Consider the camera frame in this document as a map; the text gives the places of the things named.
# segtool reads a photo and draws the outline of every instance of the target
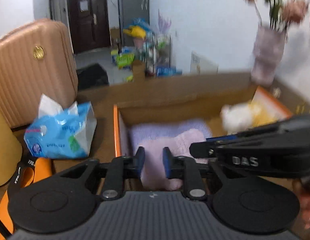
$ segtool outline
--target door handle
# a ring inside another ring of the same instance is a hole
[[[97,25],[97,16],[95,13],[93,14],[93,16],[94,16],[94,24]]]

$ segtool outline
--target gold emblem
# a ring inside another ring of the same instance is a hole
[[[44,56],[45,56],[45,52],[42,49],[42,47],[36,46],[34,48],[34,58],[35,59],[42,59],[42,58],[44,58]]]

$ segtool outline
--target gray ribbed panel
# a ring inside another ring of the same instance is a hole
[[[286,231],[249,236],[216,220],[204,203],[186,200],[180,192],[127,192],[103,202],[82,226],[66,233],[41,236],[19,230],[10,240],[298,240]]]

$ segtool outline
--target gray door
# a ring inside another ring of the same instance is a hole
[[[149,13],[149,3],[147,9],[145,6],[142,10],[142,0],[121,0],[122,4],[122,19],[121,19],[121,27],[128,27],[134,18],[143,18],[147,23],[150,22],[150,13]],[[123,44],[125,46],[133,46],[133,39],[124,34],[123,35]]]

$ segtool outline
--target brown door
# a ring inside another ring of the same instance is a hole
[[[68,0],[74,53],[111,45],[107,0]]]

